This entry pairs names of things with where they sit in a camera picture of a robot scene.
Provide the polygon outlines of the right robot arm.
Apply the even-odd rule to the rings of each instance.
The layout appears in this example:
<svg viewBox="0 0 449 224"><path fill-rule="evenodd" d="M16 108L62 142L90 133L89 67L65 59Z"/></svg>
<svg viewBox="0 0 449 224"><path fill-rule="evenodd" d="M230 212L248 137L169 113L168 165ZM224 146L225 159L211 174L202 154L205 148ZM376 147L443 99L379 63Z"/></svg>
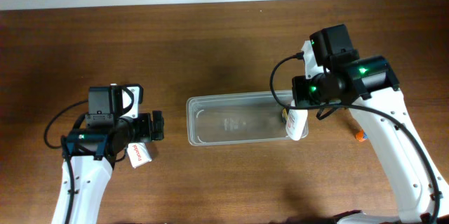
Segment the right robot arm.
<svg viewBox="0 0 449 224"><path fill-rule="evenodd" d="M431 160L381 55L360 58L345 25L310 35L305 74L294 77L295 107L346 108L367 135L395 196L399 223L447 223L448 184Z"/></svg>

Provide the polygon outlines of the dark bottle white cap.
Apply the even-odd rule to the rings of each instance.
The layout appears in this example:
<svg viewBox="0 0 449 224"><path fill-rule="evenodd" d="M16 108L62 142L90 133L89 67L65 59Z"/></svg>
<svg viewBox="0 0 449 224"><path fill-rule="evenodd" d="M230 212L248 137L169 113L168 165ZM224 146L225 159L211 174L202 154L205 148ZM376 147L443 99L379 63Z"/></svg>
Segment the dark bottle white cap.
<svg viewBox="0 0 449 224"><path fill-rule="evenodd" d="M287 120L288 120L288 110L286 108L284 108L282 110L281 118L282 118L283 123L286 124Z"/></svg>

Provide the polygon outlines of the orange bottle white cap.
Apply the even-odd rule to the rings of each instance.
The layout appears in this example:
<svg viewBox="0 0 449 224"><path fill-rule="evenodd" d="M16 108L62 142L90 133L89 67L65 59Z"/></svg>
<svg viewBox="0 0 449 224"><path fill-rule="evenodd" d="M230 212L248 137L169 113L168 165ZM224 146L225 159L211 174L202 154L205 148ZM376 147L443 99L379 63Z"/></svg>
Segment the orange bottle white cap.
<svg viewBox="0 0 449 224"><path fill-rule="evenodd" d="M365 140L368 139L368 137L367 137L365 131L363 131L363 130L360 130L360 131L355 135L355 138L356 138L357 141L359 141L359 142L363 142L363 141L365 141Z"/></svg>

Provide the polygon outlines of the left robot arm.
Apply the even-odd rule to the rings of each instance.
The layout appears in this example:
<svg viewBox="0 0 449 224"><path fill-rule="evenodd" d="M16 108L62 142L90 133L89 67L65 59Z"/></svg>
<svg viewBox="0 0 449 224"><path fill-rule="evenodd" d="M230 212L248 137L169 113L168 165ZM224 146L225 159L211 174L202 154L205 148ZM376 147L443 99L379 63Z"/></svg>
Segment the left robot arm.
<svg viewBox="0 0 449 224"><path fill-rule="evenodd" d="M163 140L160 111L141 113L139 84L91 87L88 111L62 136L62 182L53 223L96 223L116 163L137 168L152 161L147 143Z"/></svg>

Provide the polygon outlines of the white Panadol medicine box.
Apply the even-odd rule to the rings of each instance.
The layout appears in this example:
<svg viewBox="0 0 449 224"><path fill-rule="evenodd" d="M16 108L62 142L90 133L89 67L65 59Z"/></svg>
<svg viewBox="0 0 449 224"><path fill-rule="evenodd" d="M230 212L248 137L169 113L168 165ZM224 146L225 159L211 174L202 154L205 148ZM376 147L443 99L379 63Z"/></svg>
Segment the white Panadol medicine box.
<svg viewBox="0 0 449 224"><path fill-rule="evenodd" d="M152 161L144 143L129 143L126 152L134 169Z"/></svg>

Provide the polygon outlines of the clear plastic container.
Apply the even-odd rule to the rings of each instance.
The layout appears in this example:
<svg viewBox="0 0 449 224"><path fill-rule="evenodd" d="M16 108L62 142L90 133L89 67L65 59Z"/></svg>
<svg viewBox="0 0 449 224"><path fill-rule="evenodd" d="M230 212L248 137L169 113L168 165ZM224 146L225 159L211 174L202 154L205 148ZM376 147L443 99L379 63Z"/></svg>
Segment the clear plastic container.
<svg viewBox="0 0 449 224"><path fill-rule="evenodd" d="M193 146L289 140L283 107L269 91L192 97L187 135Z"/></svg>

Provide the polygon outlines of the white spray bottle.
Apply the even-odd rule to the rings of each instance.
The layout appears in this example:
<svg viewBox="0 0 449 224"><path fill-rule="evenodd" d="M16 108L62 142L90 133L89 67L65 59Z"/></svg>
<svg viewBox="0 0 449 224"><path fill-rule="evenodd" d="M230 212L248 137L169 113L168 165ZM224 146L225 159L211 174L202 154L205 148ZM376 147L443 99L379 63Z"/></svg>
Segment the white spray bottle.
<svg viewBox="0 0 449 224"><path fill-rule="evenodd" d="M294 141L299 141L308 135L308 111L288 109L286 120L287 136Z"/></svg>

